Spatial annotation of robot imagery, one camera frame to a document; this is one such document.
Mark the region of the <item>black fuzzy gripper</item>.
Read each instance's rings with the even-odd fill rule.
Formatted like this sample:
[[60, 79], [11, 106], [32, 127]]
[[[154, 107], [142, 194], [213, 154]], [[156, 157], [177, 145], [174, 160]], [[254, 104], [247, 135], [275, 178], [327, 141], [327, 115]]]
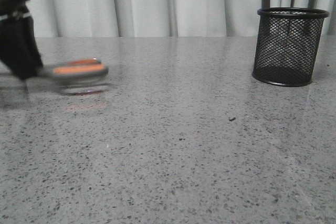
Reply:
[[36, 77], [43, 66], [28, 1], [1, 0], [1, 61], [21, 80]]

